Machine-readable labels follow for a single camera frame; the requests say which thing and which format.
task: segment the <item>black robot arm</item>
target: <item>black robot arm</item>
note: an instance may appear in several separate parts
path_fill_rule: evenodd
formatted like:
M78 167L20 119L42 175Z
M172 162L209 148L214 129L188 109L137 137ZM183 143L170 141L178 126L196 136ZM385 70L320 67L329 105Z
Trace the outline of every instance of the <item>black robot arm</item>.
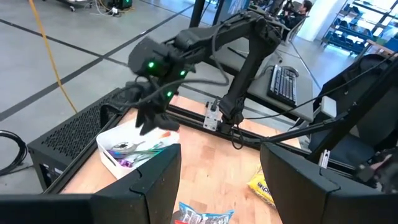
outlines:
M236 110L236 101L245 94L263 59L278 46L278 35L261 15L249 11L234 15L217 26L182 30L176 37L161 44L146 37L130 53L128 65L132 72L146 77L148 82L133 83L141 87L132 90L134 94L131 95L130 101L143 99L161 86L184 79L188 72L195 72L196 63L213 55L214 49L246 37L249 39L248 59L240 74L235 77L229 92L220 102L223 120L231 123L232 127L234 123L240 123L243 119L243 107ZM141 134L146 134L156 127L178 129L177 123L165 117L165 110L179 86L180 83L168 85L150 101L139 103L136 126L144 125ZM236 119L237 114L240 114L241 119Z

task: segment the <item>keyboard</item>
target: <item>keyboard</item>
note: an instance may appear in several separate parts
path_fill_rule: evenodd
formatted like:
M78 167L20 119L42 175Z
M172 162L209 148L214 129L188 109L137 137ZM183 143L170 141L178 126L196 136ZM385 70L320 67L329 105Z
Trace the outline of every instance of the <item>keyboard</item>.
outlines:
M274 65L267 96L293 108L296 107L296 73Z

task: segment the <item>person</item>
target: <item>person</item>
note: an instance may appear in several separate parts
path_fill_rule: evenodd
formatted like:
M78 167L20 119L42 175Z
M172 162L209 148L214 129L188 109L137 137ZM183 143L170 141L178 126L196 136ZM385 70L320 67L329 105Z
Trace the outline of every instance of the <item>person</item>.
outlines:
M297 12L291 10L284 11L284 14L280 18L280 21L285 24L287 28L293 29L301 20L305 19L311 8L312 2L309 0L304 0L303 4L298 8ZM286 39L288 33L289 32L287 30L284 31L284 40Z

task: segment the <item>black chair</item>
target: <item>black chair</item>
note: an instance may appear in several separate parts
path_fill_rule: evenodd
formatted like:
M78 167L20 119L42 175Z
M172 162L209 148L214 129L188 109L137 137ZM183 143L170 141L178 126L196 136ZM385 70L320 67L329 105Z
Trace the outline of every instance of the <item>black chair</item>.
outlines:
M380 55L367 55L358 60L335 78L324 84L320 95L356 78L371 67L379 64L385 58ZM336 113L341 114L358 100L377 80L381 72L391 61L385 61L380 67L360 76L350 82L345 88L327 95L336 101ZM385 148L395 147L398 140L398 85L389 92L360 120L331 151L331 159L345 164L357 166L370 159L375 152ZM321 99L314 102L314 111ZM314 123L319 123L329 117L319 113ZM321 131L310 136L308 148L313 151L330 131Z

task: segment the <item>white pillar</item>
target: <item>white pillar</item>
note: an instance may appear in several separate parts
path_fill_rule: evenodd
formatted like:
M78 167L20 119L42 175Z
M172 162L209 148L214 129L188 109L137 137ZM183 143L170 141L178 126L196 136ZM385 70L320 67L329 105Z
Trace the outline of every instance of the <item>white pillar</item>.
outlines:
M308 41L313 41L329 16L330 11L338 1L339 0L317 0L309 13L310 17L305 20L297 36Z

